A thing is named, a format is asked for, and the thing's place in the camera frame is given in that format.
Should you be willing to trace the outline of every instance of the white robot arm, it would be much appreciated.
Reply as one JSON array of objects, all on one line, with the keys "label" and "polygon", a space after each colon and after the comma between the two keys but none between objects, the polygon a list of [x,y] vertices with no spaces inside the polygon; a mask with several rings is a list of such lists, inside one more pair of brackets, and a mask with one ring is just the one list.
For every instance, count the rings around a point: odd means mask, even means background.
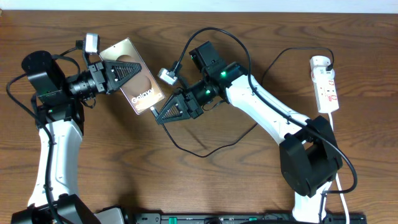
[{"label": "white robot arm", "polygon": [[[285,114],[291,115],[291,117],[300,123],[306,125],[305,121],[309,119],[307,116],[300,114],[288,106],[284,105],[277,98],[272,96],[268,91],[258,84],[256,79],[251,76],[252,84],[257,88],[257,91],[267,101],[278,107]],[[252,89],[248,83],[248,77],[242,75],[232,82],[232,85],[226,89],[228,101],[235,107],[243,110],[251,118],[253,118],[258,124],[261,125],[279,145],[285,140],[285,135],[288,133],[296,133],[301,128],[293,123],[289,123],[285,118],[281,117],[273,109],[265,105],[256,95],[252,93]],[[312,222],[318,223],[319,211],[321,203],[321,193],[324,190],[328,190],[331,182],[323,184],[313,197],[301,196],[295,192],[295,205],[293,209],[293,216],[297,221],[301,222]],[[326,216],[325,206],[322,210],[322,219]]]},{"label": "white robot arm", "polygon": [[[82,133],[74,120],[56,121],[46,124],[47,129],[53,134],[54,147],[51,162],[51,187],[52,200],[58,200],[62,195],[78,194],[77,162]],[[44,174],[49,154],[49,137],[45,131],[39,129],[42,149],[40,152],[39,171],[32,196],[27,206],[39,207],[47,204],[44,192]]]}]

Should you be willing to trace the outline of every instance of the wood grain surface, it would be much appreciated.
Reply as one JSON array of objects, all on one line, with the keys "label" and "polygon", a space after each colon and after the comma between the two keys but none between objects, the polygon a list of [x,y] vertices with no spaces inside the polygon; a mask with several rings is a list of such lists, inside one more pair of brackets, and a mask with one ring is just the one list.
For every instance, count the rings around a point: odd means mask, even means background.
[{"label": "wood grain surface", "polygon": [[[104,11],[4,11],[0,17],[0,223],[9,223],[14,212],[26,208],[37,177],[38,132],[32,118],[6,95],[6,83],[23,72],[27,54],[60,54],[87,32],[101,36],[101,49],[130,37],[156,75],[178,59],[191,34],[206,26],[226,29],[243,41],[257,79],[284,48],[334,51],[340,101],[335,134],[359,177],[358,188],[346,195],[348,208],[365,213],[369,223],[398,223],[397,15]],[[246,65],[240,46],[217,32],[200,34],[188,49],[206,40],[228,62]],[[317,116],[317,106],[308,60],[316,54],[329,56],[322,51],[286,53],[264,84],[311,118]],[[84,67],[79,52],[70,56]],[[59,63],[66,74],[76,72],[68,62]],[[182,63],[190,83],[200,79],[190,58]],[[172,88],[158,82],[169,96]],[[28,104],[34,89],[23,79],[12,92]],[[278,146],[261,127],[239,144],[200,159],[176,149],[152,114],[136,115],[120,92],[99,96],[85,117],[78,185],[81,199],[94,212],[117,203],[165,213],[252,213],[294,206],[294,192],[280,174]],[[196,120],[167,127],[181,146],[204,154],[233,142],[252,124],[242,111],[223,104]],[[343,188],[349,187],[346,165],[339,174]],[[326,207],[343,211],[337,195],[328,197]]]}]

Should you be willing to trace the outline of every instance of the white wall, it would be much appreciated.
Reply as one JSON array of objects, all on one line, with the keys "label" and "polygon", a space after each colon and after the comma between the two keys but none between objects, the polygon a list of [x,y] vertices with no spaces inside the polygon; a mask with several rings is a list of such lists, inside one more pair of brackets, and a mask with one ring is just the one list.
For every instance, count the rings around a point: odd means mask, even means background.
[{"label": "white wall", "polygon": [[398,13],[398,0],[0,0],[34,10]]}]

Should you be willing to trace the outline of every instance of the black cable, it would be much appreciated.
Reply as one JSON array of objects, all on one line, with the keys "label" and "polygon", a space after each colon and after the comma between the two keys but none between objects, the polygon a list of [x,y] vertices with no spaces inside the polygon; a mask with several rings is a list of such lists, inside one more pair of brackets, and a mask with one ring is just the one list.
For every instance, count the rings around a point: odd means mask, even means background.
[{"label": "black cable", "polygon": [[93,108],[95,107],[96,102],[97,102],[95,99],[93,99],[93,100],[94,100],[94,103],[93,103],[92,105],[87,104],[87,102],[85,102],[85,101],[82,101],[81,103],[83,103],[83,105],[84,105],[85,107],[88,107],[88,108],[90,108],[90,109],[93,109]]},{"label": "black cable", "polygon": [[227,145],[225,145],[225,146],[218,147],[218,148],[214,149],[213,151],[211,151],[209,154],[206,154],[206,155],[204,155],[204,156],[201,156],[201,155],[198,155],[198,154],[196,154],[196,153],[194,153],[194,152],[192,152],[192,151],[189,151],[188,149],[184,149],[184,148],[180,147],[180,146],[174,141],[173,137],[170,135],[170,133],[169,133],[169,131],[167,130],[166,126],[165,126],[164,124],[162,124],[162,126],[163,126],[163,128],[164,128],[164,131],[166,132],[166,134],[168,135],[168,137],[170,138],[170,140],[173,142],[173,144],[174,144],[175,147],[181,149],[182,151],[185,151],[185,152],[187,152],[187,153],[190,153],[190,154],[192,154],[192,155],[194,155],[194,156],[201,157],[201,158],[206,158],[206,157],[212,155],[213,153],[215,153],[216,151],[218,151],[219,149],[222,149],[222,148],[224,148],[224,147],[230,147],[230,146],[235,145],[235,144],[238,143],[243,137],[245,137],[245,135],[247,135],[247,133],[249,133],[251,130],[253,130],[253,128],[256,127],[256,125],[257,125],[257,123],[256,123],[255,125],[253,125],[251,128],[249,128],[245,133],[243,133],[243,134],[241,135],[241,137],[239,137],[235,142],[233,142],[233,143],[231,143],[231,144],[227,144]]},{"label": "black cable", "polygon": [[[338,153],[338,154],[344,159],[344,161],[347,163],[349,169],[350,169],[351,172],[353,173],[353,179],[354,179],[353,185],[352,185],[350,188],[346,189],[346,190],[326,190],[326,191],[324,191],[324,194],[346,194],[346,193],[349,193],[349,192],[353,191],[353,190],[356,188],[357,184],[358,184],[358,176],[357,176],[357,174],[356,174],[356,171],[355,171],[354,166],[353,166],[352,163],[349,161],[349,159],[346,157],[346,155],[345,155],[339,148],[337,148],[335,145],[333,145],[329,140],[327,140],[326,138],[324,138],[321,134],[318,134],[318,133],[315,132],[314,130],[312,130],[312,129],[306,127],[305,125],[303,125],[302,123],[296,121],[295,119],[293,119],[293,118],[291,117],[291,115],[287,115],[287,114],[283,113],[280,109],[276,108],[274,105],[272,105],[271,103],[269,103],[262,95],[260,95],[260,93],[257,91],[257,88],[255,88],[255,87],[253,86],[253,84],[252,84],[252,80],[251,80],[251,78],[252,78],[252,75],[251,75],[251,57],[250,57],[249,51],[248,51],[248,49],[246,48],[246,46],[245,46],[237,37],[235,37],[233,34],[230,34],[229,32],[227,32],[227,31],[225,31],[225,30],[223,30],[223,29],[219,29],[219,28],[215,28],[215,27],[206,27],[206,28],[203,28],[203,29],[200,29],[200,30],[196,31],[196,32],[189,38],[188,42],[185,44],[185,47],[184,47],[184,49],[183,49],[183,51],[182,51],[182,53],[181,53],[181,56],[180,56],[180,58],[179,58],[179,60],[178,60],[178,62],[177,62],[177,64],[176,64],[176,66],[175,66],[175,68],[174,68],[174,71],[178,68],[178,65],[179,65],[180,62],[182,61],[183,56],[185,55],[185,52],[187,51],[188,46],[189,46],[190,42],[193,40],[193,38],[194,38],[196,35],[198,35],[199,33],[203,32],[203,31],[206,31],[206,30],[216,30],[216,31],[222,32],[222,33],[224,33],[224,34],[226,34],[226,35],[232,37],[232,38],[243,48],[243,50],[244,50],[244,52],[246,53],[246,56],[247,56],[247,58],[248,58],[248,62],[249,62],[249,70],[248,70],[248,82],[249,82],[249,86],[250,86],[250,88],[252,89],[253,93],[256,94],[256,96],[257,96],[263,103],[265,103],[267,106],[269,106],[271,109],[273,109],[276,113],[278,113],[279,115],[281,115],[281,117],[285,118],[287,121],[290,121],[291,123],[296,124],[297,126],[299,126],[299,127],[301,127],[302,129],[306,130],[307,132],[309,132],[310,134],[314,135],[314,136],[317,137],[318,139],[321,139],[322,141],[325,141],[325,142],[326,142],[327,144],[329,144],[334,150],[336,150],[337,153]],[[269,67],[268,69],[270,69],[271,66],[273,66],[273,64],[276,62],[276,60],[277,60],[284,52],[286,52],[286,51],[288,51],[288,50],[293,50],[293,49],[295,49],[295,50],[298,50],[298,49],[301,49],[301,50],[307,50],[307,49],[328,50],[328,51],[331,53],[331,56],[332,56],[332,63],[331,63],[329,66],[327,66],[326,69],[327,69],[327,70],[331,70],[331,69],[333,68],[333,64],[334,64],[334,62],[335,62],[335,56],[334,56],[333,52],[332,52],[330,49],[328,49],[328,48],[323,48],[323,47],[314,47],[314,48],[313,48],[313,47],[311,47],[311,48],[308,48],[308,47],[302,47],[302,48],[301,48],[301,47],[294,47],[294,48],[288,48],[288,49],[283,50],[283,51],[278,55],[278,57],[274,60],[274,62],[270,65],[270,67]]]},{"label": "black cable", "polygon": [[195,38],[196,35],[200,34],[200,33],[203,32],[203,31],[206,31],[206,30],[215,30],[215,31],[218,31],[218,32],[222,32],[222,33],[224,33],[224,34],[226,34],[226,35],[232,37],[232,38],[233,38],[236,42],[238,42],[241,46],[244,46],[243,43],[242,43],[237,37],[235,37],[233,34],[229,33],[228,31],[225,31],[225,30],[223,30],[223,29],[215,28],[215,27],[206,27],[206,28],[200,29],[200,30],[196,31],[194,34],[192,34],[192,36],[188,39],[188,42],[185,44],[185,47],[184,47],[184,49],[182,50],[181,56],[180,56],[180,58],[179,58],[177,64],[175,65],[173,72],[176,72],[176,70],[177,70],[178,66],[180,65],[182,59],[184,58],[185,52],[187,51],[188,46],[189,46],[189,44],[191,43],[191,41],[193,40],[193,38]]},{"label": "black cable", "polygon": [[279,55],[274,59],[274,61],[268,66],[267,70],[262,74],[261,85],[264,82],[264,77],[266,76],[266,73],[271,69],[271,67],[275,64],[275,62],[279,59],[279,57],[288,50],[327,50],[331,54],[331,64],[328,65],[326,69],[328,71],[330,71],[333,68],[333,64],[335,63],[335,55],[333,54],[333,51],[331,51],[329,48],[326,48],[326,47],[289,47],[289,48],[286,48],[285,50],[281,51],[281,53],[279,53]]},{"label": "black cable", "polygon": [[52,153],[53,153],[53,139],[50,131],[46,128],[46,126],[40,121],[39,117],[37,117],[36,114],[34,114],[30,109],[28,109],[25,105],[23,105],[20,101],[18,101],[10,92],[10,87],[11,85],[20,80],[21,78],[27,76],[27,74],[20,75],[13,80],[11,80],[9,83],[7,83],[6,91],[8,96],[24,111],[26,111],[31,117],[33,117],[36,120],[36,123],[43,128],[47,136],[49,137],[49,154],[47,156],[47,164],[45,166],[45,179],[44,179],[44,190],[45,190],[45,197],[47,199],[47,203],[49,205],[50,211],[54,219],[57,221],[57,223],[63,223],[61,221],[60,216],[58,215],[57,211],[55,210],[55,207],[51,201],[51,196],[50,196],[50,171],[51,171],[51,161],[52,161]]},{"label": "black cable", "polygon": [[[179,58],[179,60],[178,60],[178,62],[177,62],[177,64],[176,64],[176,66],[174,67],[173,72],[176,72],[176,69],[178,68],[178,65],[181,63],[181,61],[182,61],[182,59],[183,59],[183,57],[184,57],[184,55],[185,55],[185,52],[187,51],[188,46],[189,46],[190,42],[193,40],[193,38],[194,38],[196,35],[198,35],[199,33],[203,32],[203,31],[206,31],[206,30],[216,30],[216,31],[222,32],[222,33],[224,33],[224,34],[226,34],[226,35],[232,37],[232,38],[233,38],[235,41],[237,41],[242,47],[244,47],[243,43],[242,43],[237,37],[235,37],[233,34],[227,32],[227,31],[225,31],[225,30],[223,30],[223,29],[215,28],[215,27],[206,27],[206,28],[200,29],[200,30],[196,31],[196,32],[188,39],[188,42],[185,44],[185,47],[184,47],[184,49],[182,50],[181,56],[180,56],[180,58]],[[206,82],[206,77],[205,77],[204,71],[205,71],[205,69],[204,69],[204,67],[203,67],[202,70],[201,70],[201,73],[202,73],[202,76],[203,76],[204,81]],[[162,124],[162,126],[163,126],[163,128],[164,128],[166,134],[169,136],[170,140],[174,143],[175,147],[177,147],[177,148],[179,148],[179,149],[181,149],[181,150],[183,150],[183,151],[185,151],[185,152],[188,152],[188,153],[190,153],[190,154],[193,154],[194,156],[201,157],[201,158],[205,158],[205,157],[210,156],[211,154],[213,154],[214,152],[216,152],[216,151],[219,150],[219,149],[222,149],[222,148],[224,148],[224,147],[233,146],[233,145],[235,145],[236,143],[238,143],[243,137],[245,137],[245,135],[247,135],[251,130],[253,130],[253,129],[257,126],[257,123],[254,124],[253,126],[251,126],[246,132],[244,132],[244,133],[241,135],[241,137],[238,138],[238,140],[236,140],[234,143],[232,143],[232,144],[227,144],[227,145],[225,145],[225,146],[220,146],[220,147],[214,149],[213,151],[211,151],[209,154],[207,154],[207,155],[205,155],[205,156],[198,155],[198,154],[196,154],[196,153],[194,153],[194,152],[191,152],[191,151],[189,151],[189,150],[187,150],[187,149],[184,149],[184,148],[180,147],[180,146],[174,141],[174,139],[173,139],[173,137],[170,135],[170,133],[167,131],[167,128],[164,126],[164,124]]]},{"label": "black cable", "polygon": [[77,75],[80,75],[80,66],[77,63],[77,61],[71,57],[67,57],[67,56],[63,56],[63,55],[51,55],[51,57],[56,60],[56,59],[62,59],[62,60],[66,60],[68,62],[73,63],[74,65],[76,65],[77,67]]},{"label": "black cable", "polygon": [[32,97],[30,98],[30,105],[32,106],[33,113],[37,114],[37,102],[36,102],[37,93],[33,93]]},{"label": "black cable", "polygon": [[63,53],[60,54],[60,55],[61,55],[61,56],[64,56],[64,55],[69,54],[70,52],[72,52],[72,51],[74,51],[74,50],[77,50],[77,47],[71,48],[71,49],[69,49],[69,50],[63,52]]},{"label": "black cable", "polygon": [[322,210],[323,210],[323,202],[325,201],[326,194],[321,194],[321,205],[319,206],[319,223],[322,223]]},{"label": "black cable", "polygon": [[205,105],[203,105],[201,108],[202,108],[202,110],[204,110],[204,111],[211,111],[212,109],[214,109],[214,108],[216,108],[217,106],[219,106],[220,104],[222,104],[222,103],[225,103],[226,102],[226,100],[220,100],[219,102],[217,102],[215,105],[213,105],[210,109],[205,109]]}]

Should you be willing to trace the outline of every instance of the white power strip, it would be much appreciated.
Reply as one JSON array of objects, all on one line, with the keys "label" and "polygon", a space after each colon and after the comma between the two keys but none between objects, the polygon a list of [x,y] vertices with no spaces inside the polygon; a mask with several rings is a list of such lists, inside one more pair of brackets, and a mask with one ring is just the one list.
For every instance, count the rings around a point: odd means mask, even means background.
[{"label": "white power strip", "polygon": [[314,56],[310,60],[311,79],[317,98],[319,113],[331,113],[339,108],[335,86],[335,71],[326,70],[330,59],[325,56]]}]

